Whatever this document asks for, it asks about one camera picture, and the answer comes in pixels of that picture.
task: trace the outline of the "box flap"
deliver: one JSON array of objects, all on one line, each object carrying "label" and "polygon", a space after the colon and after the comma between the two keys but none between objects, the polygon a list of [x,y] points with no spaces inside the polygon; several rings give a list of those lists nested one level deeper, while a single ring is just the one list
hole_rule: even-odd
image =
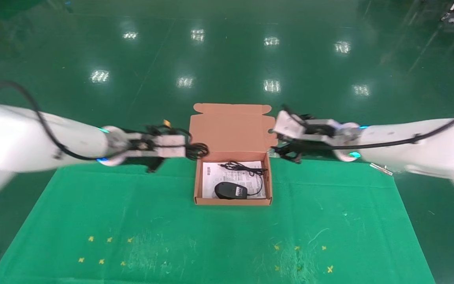
[{"label": "box flap", "polygon": [[271,111],[269,105],[229,105],[229,104],[195,104],[194,110],[200,113],[228,113],[228,114],[259,114],[263,115]]},{"label": "box flap", "polygon": [[266,152],[277,145],[274,117],[265,116],[268,105],[195,104],[202,114],[190,118],[193,142],[208,145],[214,151]]}]

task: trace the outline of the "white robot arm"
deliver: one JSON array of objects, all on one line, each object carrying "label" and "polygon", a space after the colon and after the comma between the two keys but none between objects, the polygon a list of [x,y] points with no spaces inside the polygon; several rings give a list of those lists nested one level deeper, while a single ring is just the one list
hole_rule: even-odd
[{"label": "white robot arm", "polygon": [[43,113],[22,86],[0,82],[0,89],[7,87],[18,90],[33,110],[0,105],[0,189],[16,172],[89,162],[106,166],[140,164],[146,166],[147,172],[154,172],[166,158],[197,160],[209,154],[207,145],[191,144],[191,134],[180,128],[97,128]]},{"label": "white robot arm", "polygon": [[333,155],[344,162],[358,158],[454,183],[454,119],[360,126],[333,119],[312,119],[286,109],[274,127],[285,142],[274,150],[300,163],[301,155]]}]

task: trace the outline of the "black cable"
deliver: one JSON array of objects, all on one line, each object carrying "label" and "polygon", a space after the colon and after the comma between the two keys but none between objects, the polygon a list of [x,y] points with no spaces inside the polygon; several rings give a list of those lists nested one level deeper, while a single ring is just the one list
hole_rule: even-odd
[{"label": "black cable", "polygon": [[[38,106],[38,103],[36,102],[34,97],[32,97],[32,95],[29,93],[29,91],[27,91],[20,84],[18,84],[16,82],[13,82],[13,81],[7,81],[7,80],[0,81],[0,90],[2,90],[4,88],[14,88],[21,95],[23,95],[23,97],[32,106],[32,110],[36,113],[36,116],[38,117],[38,121],[40,122],[41,126],[43,127],[43,130],[45,131],[45,133],[48,136],[48,138],[62,152],[64,152],[65,154],[67,154],[67,155],[69,155],[69,156],[71,156],[73,158],[76,158],[76,159],[79,159],[79,160],[84,160],[84,161],[93,161],[93,160],[98,160],[98,159],[109,159],[109,158],[112,158],[114,156],[120,155],[121,153],[125,153],[126,151],[128,151],[130,149],[130,147],[128,146],[126,149],[123,149],[121,151],[117,151],[115,153],[112,153],[111,155],[104,156],[104,157],[85,157],[85,156],[79,155],[77,153],[74,153],[73,151],[70,151],[64,144],[59,142],[57,137],[54,135],[54,133],[50,129],[50,126],[48,125],[47,121],[43,118],[43,115],[41,114],[41,110],[40,110],[40,107]],[[188,136],[188,141],[184,145],[181,145],[181,146],[157,146],[157,147],[185,147],[185,156],[187,158],[191,159],[191,160],[197,160],[197,159],[203,158],[203,157],[205,157],[205,156],[207,156],[209,154],[209,149],[208,149],[208,146],[206,144],[204,144],[204,143],[190,144],[190,141],[192,140],[192,135],[189,133],[189,131],[186,131],[186,130],[181,129],[181,128],[170,128],[170,127],[167,127],[167,126],[163,125],[163,126],[153,127],[152,130],[153,130],[153,132],[156,131],[156,133],[146,133],[146,134],[150,134],[150,135],[153,135],[153,136],[159,135],[160,133],[162,133],[161,131],[159,131],[159,128],[163,128],[163,127],[167,128],[167,133],[169,133],[169,132],[173,132],[173,133],[181,132],[181,133],[187,135]]]},{"label": "black cable", "polygon": [[27,100],[27,102],[29,102],[29,104],[32,106],[32,110],[36,113],[36,116],[38,117],[38,121],[40,122],[41,126],[43,127],[43,130],[47,134],[48,138],[52,141],[52,143],[54,143],[61,151],[63,151],[67,155],[69,155],[73,158],[79,159],[79,160],[93,161],[93,160],[97,160],[97,159],[108,159],[108,158],[120,155],[121,153],[124,153],[125,151],[128,150],[128,149],[123,149],[122,151],[113,153],[113,154],[111,154],[109,156],[105,156],[105,157],[85,157],[85,156],[79,155],[77,153],[74,153],[74,152],[68,150],[68,148],[64,144],[59,142],[57,137],[54,135],[54,133],[50,129],[50,126],[48,125],[47,121],[43,118],[43,115],[41,114],[41,110],[40,110],[40,107],[38,106],[38,103],[23,86],[21,86],[18,83],[15,83],[13,81],[7,81],[7,80],[0,81],[0,90],[2,90],[4,88],[14,88],[21,95],[23,95],[23,97]]},{"label": "black cable", "polygon": [[[287,106],[283,106],[283,109],[292,117],[293,120],[295,120],[298,124],[301,124],[302,121],[297,120],[294,117],[294,113],[289,110]],[[308,124],[304,122],[304,125],[301,124],[304,127],[307,127]],[[402,144],[414,144],[420,140],[427,139],[429,137],[432,137],[434,135],[437,135],[443,131],[446,131],[447,129],[451,128],[454,126],[454,119],[447,124],[444,124],[443,126],[440,126],[439,128],[430,131],[429,133],[425,133],[423,135],[420,134],[415,134],[414,137],[409,138],[409,139],[404,139],[404,140],[397,140],[397,141],[392,141],[392,142],[382,142],[382,143],[373,143],[373,144],[364,144],[364,145],[351,145],[351,146],[330,146],[330,145],[306,145],[310,148],[313,149],[323,149],[323,150],[343,150],[343,149],[369,149],[369,148],[379,148],[379,147],[390,147],[390,146],[398,146]],[[292,143],[297,143],[297,144],[305,144],[304,142],[297,142],[296,140],[285,140],[286,142],[292,142]]]},{"label": "black cable", "polygon": [[234,161],[227,162],[225,164],[220,164],[220,167],[231,170],[231,171],[247,171],[250,176],[255,176],[255,175],[259,176],[259,178],[260,178],[259,190],[254,194],[247,194],[248,196],[257,195],[262,190],[262,185],[264,183],[262,176],[267,171],[267,169],[249,168],[245,165],[242,165],[242,164],[240,164],[238,162],[234,162]]}]

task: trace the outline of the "green floor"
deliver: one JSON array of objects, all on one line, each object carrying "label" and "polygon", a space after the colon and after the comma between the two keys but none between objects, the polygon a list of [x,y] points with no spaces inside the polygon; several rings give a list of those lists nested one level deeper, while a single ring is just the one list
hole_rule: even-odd
[{"label": "green floor", "polygon": [[[453,117],[454,25],[439,21],[450,2],[0,0],[0,79],[97,126],[186,128],[197,102],[360,124]],[[25,106],[10,91],[0,102]],[[52,174],[0,194],[0,257]],[[454,283],[454,188],[396,183],[436,282]]]}]

